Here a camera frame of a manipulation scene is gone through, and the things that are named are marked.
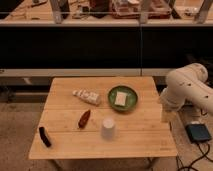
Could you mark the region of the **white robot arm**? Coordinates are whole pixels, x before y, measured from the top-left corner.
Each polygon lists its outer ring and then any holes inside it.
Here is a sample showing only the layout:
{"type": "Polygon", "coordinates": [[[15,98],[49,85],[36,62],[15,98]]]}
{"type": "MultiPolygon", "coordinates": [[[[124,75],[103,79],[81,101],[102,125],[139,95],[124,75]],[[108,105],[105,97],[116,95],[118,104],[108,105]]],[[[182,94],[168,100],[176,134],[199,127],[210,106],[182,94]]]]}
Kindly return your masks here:
{"type": "Polygon", "coordinates": [[[167,111],[178,111],[188,100],[196,107],[213,115],[213,88],[205,84],[208,71],[200,63],[192,63],[170,71],[167,87],[160,94],[160,102],[167,111]]]}

